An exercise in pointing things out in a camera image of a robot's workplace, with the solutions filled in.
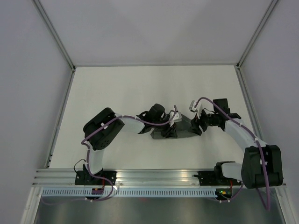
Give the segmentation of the aluminium front rail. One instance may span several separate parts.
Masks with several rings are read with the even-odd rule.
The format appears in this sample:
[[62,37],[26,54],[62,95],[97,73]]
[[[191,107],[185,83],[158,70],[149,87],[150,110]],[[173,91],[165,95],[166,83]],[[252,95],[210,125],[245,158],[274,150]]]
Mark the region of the aluminium front rail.
[[[196,188],[203,187],[196,177],[197,169],[117,169],[115,185],[125,188]],[[75,186],[73,169],[38,169],[33,187]]]

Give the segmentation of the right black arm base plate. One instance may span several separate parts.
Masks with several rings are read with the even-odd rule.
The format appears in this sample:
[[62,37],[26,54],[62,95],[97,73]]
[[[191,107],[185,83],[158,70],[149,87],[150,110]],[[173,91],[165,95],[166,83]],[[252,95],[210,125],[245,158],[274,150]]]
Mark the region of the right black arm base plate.
[[198,171],[193,177],[198,179],[200,186],[241,186],[239,180],[217,176],[214,171]]

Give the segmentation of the left aluminium frame post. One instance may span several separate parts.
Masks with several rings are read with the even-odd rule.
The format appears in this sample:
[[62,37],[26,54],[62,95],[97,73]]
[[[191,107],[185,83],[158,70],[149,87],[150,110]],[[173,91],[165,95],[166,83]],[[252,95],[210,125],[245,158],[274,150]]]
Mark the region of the left aluminium frame post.
[[67,62],[68,66],[72,71],[76,69],[76,66],[74,65],[71,57],[69,56],[63,42],[61,41],[61,38],[59,37],[58,32],[56,31],[48,13],[46,12],[42,2],[40,0],[32,0],[32,3],[34,4],[36,10],[38,11],[39,15],[41,16],[41,19],[43,20],[44,24],[46,25],[50,35],[54,39],[58,49],[60,50],[63,58]]

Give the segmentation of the aluminium frame post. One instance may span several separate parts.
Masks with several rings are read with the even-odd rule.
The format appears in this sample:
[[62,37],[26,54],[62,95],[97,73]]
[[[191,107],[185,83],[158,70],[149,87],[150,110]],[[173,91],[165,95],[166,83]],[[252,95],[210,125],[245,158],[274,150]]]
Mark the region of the aluminium frame post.
[[34,4],[36,10],[38,11],[39,15],[41,16],[41,19],[43,20],[44,24],[46,25],[50,35],[54,39],[58,49],[60,50],[63,58],[67,62],[68,66],[72,71],[76,69],[76,66],[74,65],[71,57],[69,56],[63,42],[61,41],[61,38],[59,37],[58,32],[56,31],[48,13],[46,12],[42,2],[40,0],[32,0],[32,3]]
[[248,57],[250,51],[252,50],[254,44],[256,43],[256,41],[258,40],[260,34],[262,33],[265,25],[267,24],[269,18],[271,17],[273,11],[275,10],[276,6],[278,5],[280,1],[279,0],[271,0],[266,11],[264,12],[257,28],[255,29],[253,35],[251,36],[245,50],[243,51],[240,59],[238,60],[238,62],[235,65],[235,69],[239,70],[241,68],[241,66],[244,64],[246,58]]

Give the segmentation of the grey cloth napkin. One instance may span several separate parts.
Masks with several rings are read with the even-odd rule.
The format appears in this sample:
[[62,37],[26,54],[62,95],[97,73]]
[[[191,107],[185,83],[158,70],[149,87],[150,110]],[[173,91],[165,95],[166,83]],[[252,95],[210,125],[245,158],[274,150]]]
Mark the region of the grey cloth napkin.
[[[189,138],[193,136],[198,136],[196,134],[193,134],[190,132],[190,127],[191,127],[191,120],[186,117],[185,115],[182,115],[182,121],[175,123],[176,125],[176,132],[177,132],[177,138]],[[160,128],[161,127],[155,127],[154,130],[151,132],[151,137],[154,140],[162,140],[166,138],[162,138],[160,134]]]

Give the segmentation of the right aluminium frame post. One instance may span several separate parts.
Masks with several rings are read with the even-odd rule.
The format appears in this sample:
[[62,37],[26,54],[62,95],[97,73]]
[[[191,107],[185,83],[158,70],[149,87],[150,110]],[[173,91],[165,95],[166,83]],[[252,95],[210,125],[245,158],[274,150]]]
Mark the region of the right aluminium frame post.
[[266,11],[264,12],[257,28],[255,29],[253,35],[251,36],[245,50],[243,51],[240,59],[238,60],[238,62],[235,65],[235,69],[239,70],[241,68],[241,66],[244,64],[246,58],[248,57],[250,51],[252,50],[254,44],[256,43],[256,41],[258,40],[260,34],[262,33],[265,25],[267,24],[269,18],[271,17],[273,11],[275,10],[276,6],[278,5],[280,1],[279,0],[271,0]]

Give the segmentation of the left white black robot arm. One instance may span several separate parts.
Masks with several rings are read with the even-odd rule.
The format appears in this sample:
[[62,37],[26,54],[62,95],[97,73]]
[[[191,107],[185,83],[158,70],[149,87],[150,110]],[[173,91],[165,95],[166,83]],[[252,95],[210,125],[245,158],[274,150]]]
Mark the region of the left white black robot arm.
[[83,127],[85,135],[81,144],[87,147],[83,166],[86,180],[92,185],[101,182],[104,150],[120,132],[144,134],[153,129],[161,131],[164,137],[181,120],[182,115],[176,106],[166,113],[162,105],[154,104],[148,111],[135,116],[121,115],[109,107],[104,108]]

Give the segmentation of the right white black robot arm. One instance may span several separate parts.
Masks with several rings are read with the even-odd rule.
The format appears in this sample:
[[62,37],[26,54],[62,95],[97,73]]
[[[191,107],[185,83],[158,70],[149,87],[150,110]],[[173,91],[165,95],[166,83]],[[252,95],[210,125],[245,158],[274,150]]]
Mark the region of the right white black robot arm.
[[201,135],[208,127],[219,127],[243,151],[242,163],[216,163],[213,173],[216,183],[225,184],[229,179],[234,179],[243,182],[248,189],[282,185],[282,159],[278,146],[269,145],[249,130],[241,116],[231,112],[226,98],[212,100],[214,109],[211,113],[200,111],[200,104],[200,99],[190,104],[189,110],[195,113],[191,120],[191,131]]

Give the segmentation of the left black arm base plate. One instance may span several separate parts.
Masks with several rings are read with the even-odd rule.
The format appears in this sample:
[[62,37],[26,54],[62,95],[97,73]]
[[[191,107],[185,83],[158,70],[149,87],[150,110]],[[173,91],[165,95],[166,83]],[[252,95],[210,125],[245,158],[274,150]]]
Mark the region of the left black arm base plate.
[[95,178],[89,175],[87,171],[78,171],[75,178],[75,185],[78,186],[91,186],[91,185],[104,185],[110,186],[110,182],[114,185],[116,182],[117,172],[114,170],[104,170],[96,174],[101,178]]

